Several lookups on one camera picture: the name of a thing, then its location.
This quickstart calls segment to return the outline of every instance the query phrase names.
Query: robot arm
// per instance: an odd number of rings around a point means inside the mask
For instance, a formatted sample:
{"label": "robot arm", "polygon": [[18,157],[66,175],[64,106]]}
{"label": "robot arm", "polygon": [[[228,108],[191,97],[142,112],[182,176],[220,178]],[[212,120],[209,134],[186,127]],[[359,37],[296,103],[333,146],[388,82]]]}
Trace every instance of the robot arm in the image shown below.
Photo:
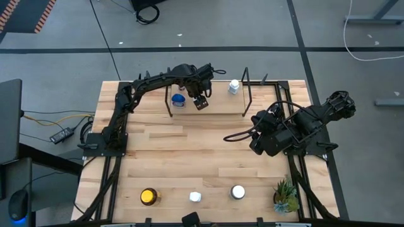
{"label": "robot arm", "polygon": [[[280,106],[282,103],[295,105],[299,107],[299,110],[284,119]],[[325,154],[338,145],[316,141],[315,137],[318,132],[329,122],[350,118],[354,113],[355,103],[346,91],[334,92],[321,106],[300,107],[294,103],[279,101],[273,103],[267,110],[259,111],[251,117],[254,124],[252,129],[227,136],[224,140],[239,141],[230,138],[248,133],[249,135],[244,139],[252,137],[250,148],[256,154],[262,154],[265,151],[269,156],[275,156],[284,151],[287,154],[305,155],[304,151],[310,143],[321,146],[319,150]]]}
{"label": "robot arm", "polygon": [[204,93],[207,97],[211,95],[213,73],[224,74],[225,71],[215,71],[211,64],[206,64],[199,69],[193,65],[181,64],[172,70],[169,69],[166,73],[156,76],[147,74],[143,79],[139,77],[118,91],[115,98],[115,111],[109,125],[102,130],[107,149],[122,147],[126,117],[129,113],[133,113],[133,110],[139,105],[141,97],[149,91],[178,84],[187,89],[189,97],[193,98],[198,110],[207,107],[208,102],[202,94]]}

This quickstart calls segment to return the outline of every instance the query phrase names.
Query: wooden tabletop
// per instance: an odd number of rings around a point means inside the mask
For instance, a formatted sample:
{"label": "wooden tabletop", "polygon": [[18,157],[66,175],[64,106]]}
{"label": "wooden tabletop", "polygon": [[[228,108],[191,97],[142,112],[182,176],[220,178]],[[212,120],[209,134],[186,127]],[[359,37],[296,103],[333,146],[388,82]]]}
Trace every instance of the wooden tabletop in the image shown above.
{"label": "wooden tabletop", "polygon": [[[93,132],[101,132],[109,123],[117,86],[117,81],[103,83]],[[289,86],[293,102],[302,106],[311,104],[305,81],[291,80]],[[164,103],[165,90],[147,93],[128,118],[128,151],[119,174],[113,222],[143,223],[145,218],[152,218],[154,223],[180,223],[183,216],[194,211],[201,221],[211,222],[255,222],[257,217],[267,222],[298,221],[296,212],[282,216],[273,208],[273,187],[289,174],[287,157],[281,153],[275,157],[258,156],[249,149],[250,140],[223,141],[224,136],[250,128],[251,116],[276,101],[272,86],[252,86],[251,90],[252,104],[245,117],[240,114],[170,117]],[[246,87],[244,94],[248,103]],[[313,156],[305,159],[312,190],[328,211],[338,216],[325,161]],[[98,193],[103,166],[104,158],[99,157],[83,170],[76,197],[79,208],[86,209]],[[245,198],[239,201],[229,197],[230,188],[237,184],[246,189]],[[161,192],[159,205],[142,205],[140,193],[147,187]],[[192,191],[202,193],[201,202],[189,201]],[[303,209],[309,217],[305,198]],[[103,218],[108,200],[106,195]],[[74,209],[72,219],[80,215]]]}

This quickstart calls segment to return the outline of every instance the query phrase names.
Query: yellow cable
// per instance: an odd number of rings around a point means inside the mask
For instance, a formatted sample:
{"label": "yellow cable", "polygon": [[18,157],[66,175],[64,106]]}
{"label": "yellow cable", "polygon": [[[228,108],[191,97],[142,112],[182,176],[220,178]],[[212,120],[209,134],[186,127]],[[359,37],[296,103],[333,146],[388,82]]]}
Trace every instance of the yellow cable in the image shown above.
{"label": "yellow cable", "polygon": [[60,119],[60,120],[58,120],[57,122],[54,122],[54,123],[44,124],[44,123],[42,123],[41,121],[39,121],[39,120],[37,120],[37,119],[35,119],[35,118],[33,118],[33,117],[24,115],[24,118],[26,118],[26,119],[28,119],[28,120],[33,120],[33,121],[35,121],[36,123],[38,123],[38,124],[40,124],[40,125],[42,125],[42,126],[56,125],[56,124],[58,124],[59,122],[62,122],[62,121],[64,121],[64,120],[66,120],[66,119],[70,119],[70,118],[73,118],[73,117],[93,117],[93,116],[92,116],[92,115],[89,115],[89,114],[75,114],[75,115],[70,115],[70,116],[67,116],[67,117],[63,117],[62,119]]}

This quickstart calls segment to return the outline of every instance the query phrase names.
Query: succulent plant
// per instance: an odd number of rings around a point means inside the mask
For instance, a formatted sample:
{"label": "succulent plant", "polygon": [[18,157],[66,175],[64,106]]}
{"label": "succulent plant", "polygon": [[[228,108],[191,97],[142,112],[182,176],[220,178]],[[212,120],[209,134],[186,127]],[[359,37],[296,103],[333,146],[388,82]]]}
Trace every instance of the succulent plant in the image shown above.
{"label": "succulent plant", "polygon": [[276,212],[285,214],[286,212],[297,211],[299,209],[299,202],[296,198],[297,191],[289,177],[280,181],[278,187],[274,190],[274,209]]}

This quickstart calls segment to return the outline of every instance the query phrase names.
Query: small white object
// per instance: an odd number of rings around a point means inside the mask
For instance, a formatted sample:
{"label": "small white object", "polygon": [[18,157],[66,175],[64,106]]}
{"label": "small white object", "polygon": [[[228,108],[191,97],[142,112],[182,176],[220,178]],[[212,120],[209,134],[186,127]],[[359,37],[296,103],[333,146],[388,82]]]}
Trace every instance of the small white object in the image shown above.
{"label": "small white object", "polygon": [[229,92],[233,95],[237,94],[238,90],[239,90],[239,81],[236,79],[233,79],[230,84],[229,84]]}
{"label": "small white object", "polygon": [[242,199],[246,194],[246,190],[244,189],[243,186],[236,185],[232,187],[231,194],[234,199]]}
{"label": "small white object", "polygon": [[191,192],[189,194],[189,200],[193,202],[200,202],[202,195],[199,192]]}

